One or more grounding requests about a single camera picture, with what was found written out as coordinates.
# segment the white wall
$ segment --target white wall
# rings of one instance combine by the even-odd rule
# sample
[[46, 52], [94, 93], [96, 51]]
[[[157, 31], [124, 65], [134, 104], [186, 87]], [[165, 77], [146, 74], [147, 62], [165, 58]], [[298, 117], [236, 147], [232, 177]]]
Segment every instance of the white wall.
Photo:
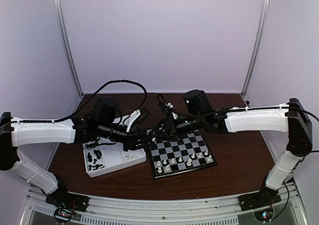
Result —
[[240, 92], [261, 2], [62, 0], [81, 87], [91, 93], [108, 80], [130, 79], [150, 92]]
[[[53, 0], [0, 0], [0, 113], [24, 118], [69, 114], [78, 100]], [[54, 144], [21, 149], [41, 166]], [[0, 223], [17, 224], [27, 183], [0, 171]]]
[[[271, 0], [261, 51], [248, 98], [254, 106], [275, 105], [297, 97], [319, 115], [319, 0]], [[319, 149], [319, 124], [313, 120], [314, 149]], [[288, 136], [267, 133], [280, 155]], [[311, 224], [318, 224], [319, 155], [300, 164], [295, 179]]]

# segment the wooden table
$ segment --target wooden table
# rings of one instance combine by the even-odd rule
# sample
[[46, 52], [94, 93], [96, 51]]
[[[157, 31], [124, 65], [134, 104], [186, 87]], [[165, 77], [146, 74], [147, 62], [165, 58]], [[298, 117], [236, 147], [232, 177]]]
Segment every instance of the wooden table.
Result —
[[[165, 94], [166, 100], [180, 112], [187, 112], [182, 94]], [[136, 109], [142, 94], [98, 95], [81, 111], [87, 113], [97, 98], [114, 98], [120, 103], [123, 114]], [[238, 94], [209, 94], [214, 108], [245, 106]], [[149, 94], [145, 107], [151, 116], [144, 128], [155, 126], [163, 117], [157, 107], [156, 94]], [[81, 144], [61, 144], [55, 154], [50, 172], [59, 174], [71, 192], [120, 199], [175, 200], [226, 196], [256, 191], [273, 167], [269, 150], [258, 131], [230, 133], [226, 135], [203, 134], [218, 165], [181, 175], [154, 180], [149, 158], [146, 162], [90, 178], [85, 173]]]

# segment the chessboard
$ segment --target chessboard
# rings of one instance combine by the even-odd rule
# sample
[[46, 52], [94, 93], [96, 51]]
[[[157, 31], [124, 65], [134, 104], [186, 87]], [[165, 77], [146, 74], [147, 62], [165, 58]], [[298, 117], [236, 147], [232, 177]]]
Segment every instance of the chessboard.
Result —
[[155, 179], [217, 165], [198, 130], [176, 142], [156, 140], [149, 152]]

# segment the white pawn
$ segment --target white pawn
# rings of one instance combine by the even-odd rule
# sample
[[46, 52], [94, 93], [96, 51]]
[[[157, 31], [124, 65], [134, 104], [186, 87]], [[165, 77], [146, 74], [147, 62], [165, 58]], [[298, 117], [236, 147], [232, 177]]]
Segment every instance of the white pawn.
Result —
[[186, 163], [187, 166], [191, 166], [191, 159], [188, 159], [188, 162]]

